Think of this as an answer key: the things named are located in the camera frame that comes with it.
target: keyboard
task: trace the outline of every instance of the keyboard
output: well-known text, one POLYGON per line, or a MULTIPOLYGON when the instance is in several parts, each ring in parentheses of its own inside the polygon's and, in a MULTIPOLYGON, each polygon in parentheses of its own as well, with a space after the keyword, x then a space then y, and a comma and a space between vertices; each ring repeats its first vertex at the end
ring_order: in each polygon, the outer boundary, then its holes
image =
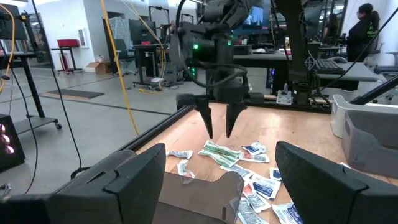
POLYGON ((332 60, 317 59, 315 65, 317 66, 318 74, 342 75, 345 72, 332 60))

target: floor mat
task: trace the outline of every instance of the floor mat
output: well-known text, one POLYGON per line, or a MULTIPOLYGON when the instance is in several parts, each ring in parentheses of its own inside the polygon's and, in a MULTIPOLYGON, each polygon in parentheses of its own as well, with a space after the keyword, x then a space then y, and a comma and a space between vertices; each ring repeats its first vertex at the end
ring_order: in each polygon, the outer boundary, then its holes
MULTIPOLYGON (((91 91, 80 91, 80 90, 66 90, 62 89, 62 98, 64 100, 89 100, 97 96, 102 96, 105 93, 91 92, 91 91)), ((52 98, 60 98, 58 90, 48 91, 41 94, 42 96, 48 96, 52 98)))

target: woman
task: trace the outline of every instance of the woman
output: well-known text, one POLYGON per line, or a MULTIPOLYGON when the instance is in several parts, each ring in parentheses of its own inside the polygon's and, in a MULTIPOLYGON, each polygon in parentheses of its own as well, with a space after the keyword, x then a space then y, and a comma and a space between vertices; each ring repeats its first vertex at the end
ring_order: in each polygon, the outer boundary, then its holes
POLYGON ((349 30, 347 38, 347 56, 349 62, 354 62, 358 57, 357 62, 365 60, 374 48, 373 44, 368 48, 366 46, 379 30, 379 13, 373 10, 373 6, 370 3, 360 6, 356 15, 359 22, 349 30))
POLYGON ((338 36, 338 19, 336 14, 329 17, 329 22, 323 31, 323 38, 328 41, 329 38, 333 39, 338 36))

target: wooden tabletop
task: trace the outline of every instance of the wooden tabletop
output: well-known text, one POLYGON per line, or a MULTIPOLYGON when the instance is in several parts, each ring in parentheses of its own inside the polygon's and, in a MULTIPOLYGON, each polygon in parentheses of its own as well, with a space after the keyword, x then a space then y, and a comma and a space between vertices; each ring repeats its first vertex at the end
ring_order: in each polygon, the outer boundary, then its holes
MULTIPOLYGON (((335 137, 331 131, 330 115, 249 107, 239 115, 231 137, 227 138, 225 135, 226 105, 213 103, 210 107, 213 119, 213 141, 216 144, 239 151, 241 146, 250 145, 259 140, 267 147, 266 154, 271 160, 270 163, 238 161, 240 166, 259 175, 269 177, 269 168, 276 167, 275 145, 278 141, 298 145, 337 163, 347 163, 341 148, 341 139, 335 137)), ((220 169, 219 165, 210 157, 198 155, 198 151, 203 149, 203 145, 208 139, 201 116, 198 112, 191 111, 139 149, 137 153, 139 154, 159 142, 166 145, 166 151, 193 150, 194 153, 189 160, 187 169, 192 171, 197 179, 215 181, 225 171, 220 169)), ((169 156, 165 171, 177 174, 177 163, 180 160, 180 158, 169 156)), ((368 175, 398 185, 398 179, 368 175)), ((290 197, 283 184, 280 186, 275 200, 268 202, 271 204, 290 202, 290 197)), ((271 208, 263 211, 260 216, 270 224, 279 223, 277 215, 271 208)))

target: black metal frame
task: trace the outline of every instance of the black metal frame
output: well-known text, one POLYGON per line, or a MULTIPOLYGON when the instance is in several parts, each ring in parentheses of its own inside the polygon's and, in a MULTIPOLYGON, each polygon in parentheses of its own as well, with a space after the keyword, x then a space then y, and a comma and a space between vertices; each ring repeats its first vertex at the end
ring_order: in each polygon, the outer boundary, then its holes
MULTIPOLYGON (((29 116, 30 122, 32 122, 32 127, 35 129, 35 128, 39 128, 39 127, 49 124, 49 123, 54 123, 55 126, 58 127, 60 125, 58 123, 57 118, 47 118, 44 115, 44 110, 43 110, 42 104, 40 102, 39 94, 37 93, 37 89, 36 89, 35 83, 33 81, 32 73, 30 72, 29 64, 27 61, 28 58, 36 58, 36 53, 38 52, 37 43, 35 41, 32 26, 30 25, 29 16, 30 15, 28 15, 28 13, 22 13, 20 16, 16 17, 16 19, 19 19, 25 23, 25 28, 27 30, 28 38, 32 45, 33 52, 14 54, 12 66, 13 66, 13 68, 23 67, 25 74, 26 74, 26 79, 27 79, 30 91, 32 93, 33 101, 35 103, 37 113, 39 114, 38 116, 34 116, 34 115, 29 116)), ((3 58, 3 60, 7 60, 6 53, 4 53, 4 55, 1 56, 0 58, 3 58)), ((15 127, 17 134, 22 134, 24 132, 30 131, 29 120, 25 119, 22 121, 15 122, 14 127, 15 127)))

